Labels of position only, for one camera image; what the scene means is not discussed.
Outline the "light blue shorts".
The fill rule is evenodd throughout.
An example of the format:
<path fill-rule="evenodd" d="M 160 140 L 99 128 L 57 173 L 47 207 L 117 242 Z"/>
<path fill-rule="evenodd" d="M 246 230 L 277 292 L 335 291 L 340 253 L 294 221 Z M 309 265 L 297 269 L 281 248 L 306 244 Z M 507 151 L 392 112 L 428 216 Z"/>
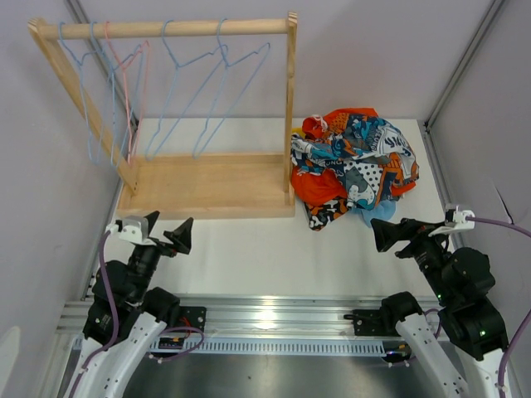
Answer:
<path fill-rule="evenodd" d="M 371 228 L 372 220 L 390 221 L 395 215 L 397 203 L 395 201 L 380 201 L 372 210 L 356 208 L 354 212 L 359 214 L 364 224 Z"/>

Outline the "orange black camouflage shorts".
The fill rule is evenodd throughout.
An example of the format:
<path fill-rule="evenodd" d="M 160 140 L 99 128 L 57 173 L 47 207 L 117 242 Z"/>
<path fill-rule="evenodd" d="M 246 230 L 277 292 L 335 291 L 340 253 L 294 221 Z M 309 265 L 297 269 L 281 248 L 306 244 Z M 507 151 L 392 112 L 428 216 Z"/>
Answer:
<path fill-rule="evenodd" d="M 347 206 L 347 200 L 342 197 L 336 197 L 318 206 L 310 205 L 306 202 L 303 205 L 309 228 L 312 231 L 321 231 L 328 224 L 347 214 L 350 210 Z"/>

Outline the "pink wire hanger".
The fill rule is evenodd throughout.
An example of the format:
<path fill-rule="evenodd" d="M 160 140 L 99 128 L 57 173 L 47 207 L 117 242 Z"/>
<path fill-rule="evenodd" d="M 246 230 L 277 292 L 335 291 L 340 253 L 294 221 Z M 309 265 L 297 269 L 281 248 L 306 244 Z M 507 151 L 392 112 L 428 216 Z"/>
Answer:
<path fill-rule="evenodd" d="M 127 150 L 126 160 L 132 165 L 138 150 L 138 142 L 145 113 L 145 95 L 148 87 L 148 75 L 151 60 L 151 46 L 148 40 L 140 42 L 126 57 L 120 58 L 119 53 L 113 47 L 110 38 L 110 22 L 104 24 L 105 44 L 111 50 L 115 66 L 122 76 L 124 92 L 124 108 L 127 118 Z M 133 89 L 129 88 L 129 69 L 136 68 L 136 77 Z"/>

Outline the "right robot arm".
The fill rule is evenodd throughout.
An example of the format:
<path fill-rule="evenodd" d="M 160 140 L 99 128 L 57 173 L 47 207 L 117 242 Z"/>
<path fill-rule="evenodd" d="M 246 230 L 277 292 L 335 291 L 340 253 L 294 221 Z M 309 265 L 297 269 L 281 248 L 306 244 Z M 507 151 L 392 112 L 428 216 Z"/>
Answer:
<path fill-rule="evenodd" d="M 509 357 L 530 323 L 524 318 L 508 337 L 501 313 L 487 297 L 495 284 L 488 256 L 470 247 L 447 249 L 450 234 L 471 231 L 478 222 L 485 220 L 473 211 L 458 210 L 449 210 L 438 223 L 407 218 L 398 223 L 371 221 L 379 252 L 406 242 L 395 256 L 415 260 L 430 285 L 440 305 L 438 328 L 455 347 L 463 373 L 432 332 L 428 312 L 409 292 L 384 298 L 377 310 L 354 309 L 345 315 L 358 337 L 400 337 L 443 397 L 510 397 Z"/>

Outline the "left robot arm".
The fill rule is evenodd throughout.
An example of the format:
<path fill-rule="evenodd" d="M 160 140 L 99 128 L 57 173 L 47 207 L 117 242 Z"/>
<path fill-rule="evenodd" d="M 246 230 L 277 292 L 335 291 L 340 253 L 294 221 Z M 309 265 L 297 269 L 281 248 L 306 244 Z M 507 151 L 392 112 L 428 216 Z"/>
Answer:
<path fill-rule="evenodd" d="M 158 364 L 196 351 L 205 341 L 207 310 L 149 285 L 163 257 L 188 255 L 193 219 L 151 235 L 159 211 L 111 222 L 100 238 L 93 303 L 80 355 L 64 395 L 121 397 L 144 358 Z"/>

